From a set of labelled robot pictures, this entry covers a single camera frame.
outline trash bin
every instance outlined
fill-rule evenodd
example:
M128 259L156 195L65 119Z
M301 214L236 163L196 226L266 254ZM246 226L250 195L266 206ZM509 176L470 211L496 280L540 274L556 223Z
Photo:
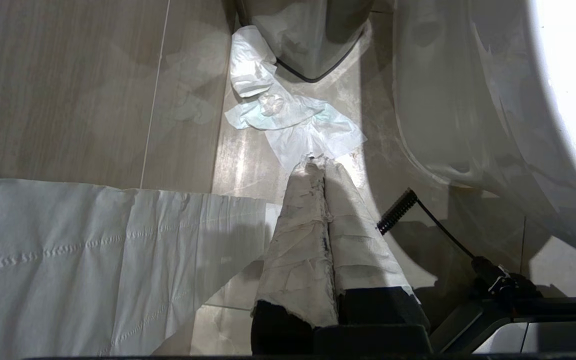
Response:
M357 42L373 0L237 0L242 25L255 25L284 68L314 83Z

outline tissue paper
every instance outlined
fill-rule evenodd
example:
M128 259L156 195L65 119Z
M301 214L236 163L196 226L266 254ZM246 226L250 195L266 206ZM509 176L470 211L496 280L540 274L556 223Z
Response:
M274 56L254 25L233 35L230 79L247 98L224 113L236 129L265 130L281 166L292 171L304 155L338 158L366 141L352 120L324 100L293 95L275 79Z
M274 209L0 180L0 359L149 355L263 254Z
M276 61L256 26L244 26L232 35L230 81L242 98L267 91L275 83Z
M325 176L326 203L333 219L329 235L336 292L402 287L414 297L402 267L377 230L344 166L327 162Z

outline white paper sheet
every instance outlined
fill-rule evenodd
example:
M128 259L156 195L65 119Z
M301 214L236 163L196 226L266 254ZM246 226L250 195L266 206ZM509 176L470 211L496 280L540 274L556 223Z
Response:
M150 354L262 255L275 208L0 180L0 359Z

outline beige tile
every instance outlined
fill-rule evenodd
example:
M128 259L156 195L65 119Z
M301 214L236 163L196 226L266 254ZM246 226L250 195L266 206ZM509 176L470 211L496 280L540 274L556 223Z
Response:
M194 318L190 355L250 355L251 326L247 310L203 305Z
M153 356L164 355L190 355L190 346L193 341L193 329L195 328L195 317L191 316L172 336L166 339L157 350L153 351Z
M545 297L576 297L576 248L527 220L521 273Z
M170 2L142 187L211 191L234 18L231 1Z
M166 0L0 0L0 178L139 187Z
M259 278L264 269L263 260L256 260L246 266L240 273L231 278L206 305L226 306L242 310L252 310L255 306L255 296Z
M367 141L338 161L350 173L375 221L410 187L473 253L519 271L523 214L493 194L437 182L402 152L393 105L392 36L393 14L371 13L359 43L319 82L302 82L281 66L276 73L288 91L327 100L361 125ZM224 109L236 103L228 84ZM261 131L235 130L222 120L214 192L281 203L287 181L288 174ZM421 208L410 210L385 238L432 325L467 299L474 278L470 259Z

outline black machine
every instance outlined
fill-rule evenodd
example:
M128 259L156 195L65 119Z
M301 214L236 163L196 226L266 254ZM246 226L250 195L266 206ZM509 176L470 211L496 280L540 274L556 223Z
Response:
M468 251L407 189L377 224L385 234L418 204L446 236L471 259L476 274L471 301L455 309L430 334L435 353L472 353L496 330L510 323L576 323L576 298L544 298L525 276L510 273Z

